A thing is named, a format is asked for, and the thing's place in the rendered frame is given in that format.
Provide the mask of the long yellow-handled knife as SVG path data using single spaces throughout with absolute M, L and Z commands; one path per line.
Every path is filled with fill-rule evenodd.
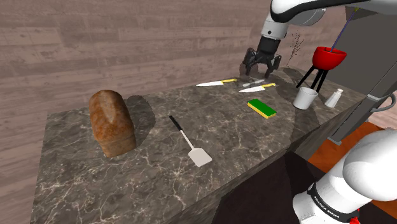
M 230 82 L 236 82 L 237 79 L 227 79 L 227 80 L 219 80 L 219 81 L 211 81 L 211 82 L 206 82 L 206 83 L 199 83 L 197 84 L 197 87 L 210 87 L 210 86 L 220 86 L 224 85 L 225 83 L 230 83 Z

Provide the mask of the green and yellow sponge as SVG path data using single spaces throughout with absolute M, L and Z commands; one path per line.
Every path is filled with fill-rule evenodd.
M 276 110 L 267 106 L 259 99 L 252 99 L 247 102 L 247 105 L 266 119 L 271 118 L 277 114 Z

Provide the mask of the white cup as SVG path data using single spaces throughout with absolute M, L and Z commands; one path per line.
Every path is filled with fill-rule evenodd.
M 300 87 L 293 105 L 298 109 L 306 110 L 317 96 L 318 93 L 315 90 L 308 87 Z

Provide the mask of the grey refrigerator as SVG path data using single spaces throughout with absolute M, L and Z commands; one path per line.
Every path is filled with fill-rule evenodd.
M 397 6 L 385 11 L 346 7 L 348 24 L 336 44 L 347 53 L 328 79 L 365 98 L 353 107 L 330 139 L 339 142 L 369 116 L 394 105 L 380 105 L 397 90 Z

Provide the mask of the short yellow-handled knife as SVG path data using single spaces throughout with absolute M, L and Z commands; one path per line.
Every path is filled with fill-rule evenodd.
M 259 91 L 265 90 L 267 87 L 274 87 L 274 86 L 275 86 L 275 83 L 269 83 L 269 84 L 260 85 L 260 86 L 256 86 L 256 87 L 245 88 L 243 90 L 240 90 L 239 92 L 242 92 L 242 93 L 259 92 Z

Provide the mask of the white salt shaker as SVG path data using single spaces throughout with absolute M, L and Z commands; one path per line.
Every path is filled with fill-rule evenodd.
M 343 90 L 338 88 L 336 92 L 334 92 L 325 102 L 325 106 L 329 108 L 334 108 L 342 95 Z

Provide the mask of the brown bread loaf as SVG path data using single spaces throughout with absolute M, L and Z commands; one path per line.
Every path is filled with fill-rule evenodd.
M 100 90 L 89 100 L 90 121 L 95 140 L 105 156 L 123 155 L 136 148 L 134 124 L 122 96 Z

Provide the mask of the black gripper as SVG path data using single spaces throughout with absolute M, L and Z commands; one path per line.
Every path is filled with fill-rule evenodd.
M 280 42 L 280 39 L 272 39 L 262 36 L 258 44 L 257 51 L 253 48 L 248 48 L 244 56 L 244 60 L 242 61 L 246 68 L 245 75 L 249 76 L 252 67 L 257 61 L 267 65 L 265 79 L 268 79 L 271 73 L 279 68 L 279 64 L 282 59 L 281 55 L 275 56 Z

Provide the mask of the red planter on black tripod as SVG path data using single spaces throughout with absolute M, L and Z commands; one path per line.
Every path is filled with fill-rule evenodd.
M 313 57 L 312 57 L 312 66 L 306 72 L 306 74 L 303 76 L 303 78 L 298 82 L 296 88 L 300 87 L 302 85 L 302 83 L 309 77 L 311 72 L 313 72 L 313 70 L 317 69 L 316 77 L 314 78 L 314 81 L 312 82 L 312 85 L 310 86 L 310 88 L 314 89 L 314 87 L 319 82 L 319 84 L 316 88 L 316 92 L 318 93 L 320 91 L 320 89 L 323 85 L 323 82 L 326 79 L 328 72 L 331 71 L 332 69 L 336 68 L 338 65 L 340 65 L 341 62 L 347 56 L 346 52 L 344 52 L 342 50 L 337 50 L 337 49 L 335 49 L 335 47 L 336 47 L 336 44 L 339 41 L 342 33 L 344 32 L 345 28 L 347 27 L 347 24 L 351 21 L 354 14 L 359 10 L 360 10 L 360 8 L 358 8 L 358 7 L 353 9 L 351 16 L 345 23 L 344 27 L 340 31 L 338 37 L 336 38 L 336 40 L 331 48 L 325 47 L 325 46 L 319 46 L 316 48 L 316 50 L 314 51 Z

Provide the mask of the small grey knife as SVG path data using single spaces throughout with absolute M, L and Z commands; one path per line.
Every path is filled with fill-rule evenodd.
M 265 81 L 264 79 L 256 80 L 256 81 L 254 81 L 254 82 L 244 83 L 244 84 L 242 84 L 242 86 L 243 86 L 243 87 L 248 87 L 248 86 L 250 86 L 250 85 L 255 85 L 255 84 L 258 84 L 258 83 L 262 83 L 262 82 L 264 82 L 264 81 Z

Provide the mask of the thin dry twig plant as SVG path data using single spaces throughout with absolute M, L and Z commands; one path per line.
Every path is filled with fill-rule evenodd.
M 292 40 L 292 44 L 290 46 L 291 55 L 286 63 L 287 67 L 289 66 L 289 63 L 291 62 L 292 58 L 299 54 L 299 51 L 301 50 L 302 44 L 304 42 L 304 39 L 302 38 L 302 33 L 300 31 L 297 31 L 296 33 L 292 34 L 292 37 L 293 37 L 293 40 Z

